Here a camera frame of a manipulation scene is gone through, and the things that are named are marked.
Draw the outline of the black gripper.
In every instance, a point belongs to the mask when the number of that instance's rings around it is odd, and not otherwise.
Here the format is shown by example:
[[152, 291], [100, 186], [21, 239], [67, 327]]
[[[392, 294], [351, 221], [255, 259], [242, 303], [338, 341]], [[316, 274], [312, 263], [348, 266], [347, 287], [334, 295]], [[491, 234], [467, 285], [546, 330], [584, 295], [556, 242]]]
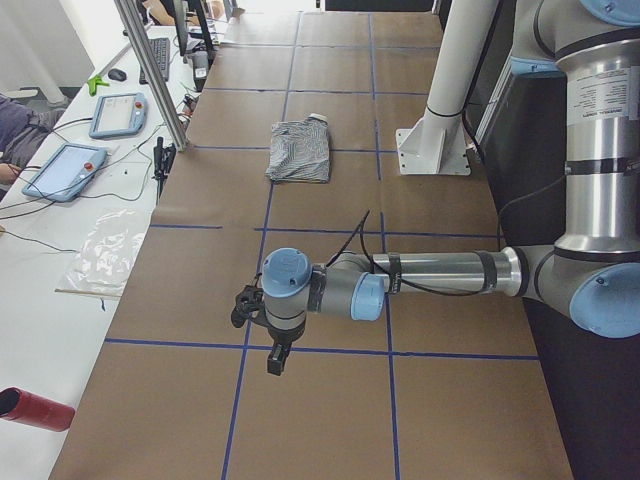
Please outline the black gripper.
[[267, 317], [263, 290], [257, 286], [245, 285], [235, 297], [231, 323], [235, 328], [242, 328], [247, 321], [267, 329], [274, 340], [267, 357], [267, 372], [271, 375], [282, 375], [291, 344], [304, 333], [305, 320], [295, 320], [291, 326], [275, 326]]

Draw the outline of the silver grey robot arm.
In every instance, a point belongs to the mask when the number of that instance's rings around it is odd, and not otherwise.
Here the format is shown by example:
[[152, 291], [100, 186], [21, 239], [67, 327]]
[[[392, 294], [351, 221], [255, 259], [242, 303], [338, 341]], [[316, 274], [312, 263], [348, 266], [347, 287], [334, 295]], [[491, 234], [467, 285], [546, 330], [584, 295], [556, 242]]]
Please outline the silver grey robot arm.
[[385, 296], [403, 291], [498, 291], [542, 302], [602, 337], [638, 333], [638, 3], [518, 2], [512, 71], [567, 80], [564, 233], [550, 245], [494, 252], [340, 251], [325, 264], [278, 249], [231, 313], [235, 327], [254, 323], [268, 331], [269, 373], [284, 371], [308, 314], [373, 321]]

